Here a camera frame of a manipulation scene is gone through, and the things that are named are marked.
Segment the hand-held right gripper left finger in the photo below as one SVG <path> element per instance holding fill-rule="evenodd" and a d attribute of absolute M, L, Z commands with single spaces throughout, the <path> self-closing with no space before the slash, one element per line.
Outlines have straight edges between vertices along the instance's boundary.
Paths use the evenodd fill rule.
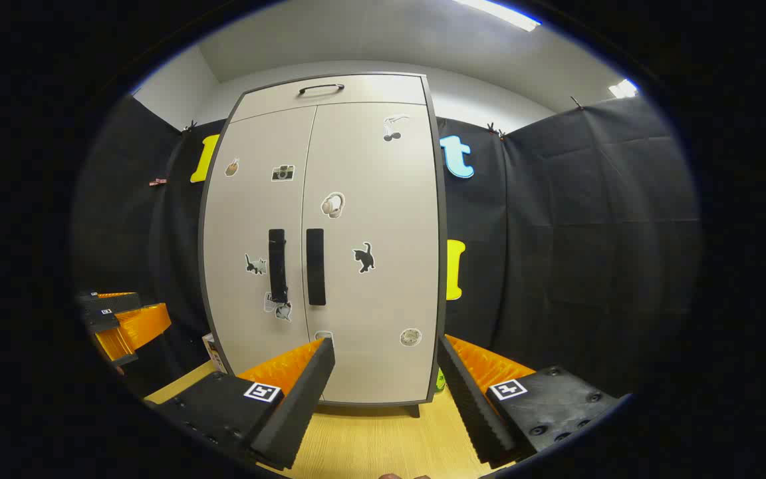
<path fill-rule="evenodd" d="M 147 406 L 234 460 L 291 469 L 334 365 L 332 339 L 322 337 L 239 376 L 212 372 Z"/>

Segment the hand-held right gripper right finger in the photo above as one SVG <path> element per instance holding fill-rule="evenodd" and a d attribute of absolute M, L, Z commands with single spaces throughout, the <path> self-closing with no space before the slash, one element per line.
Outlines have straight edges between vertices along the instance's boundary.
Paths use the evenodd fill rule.
<path fill-rule="evenodd" d="M 534 370 L 450 335 L 437 352 L 472 448 L 493 468 L 559 448 L 623 404 L 563 366 Z"/>

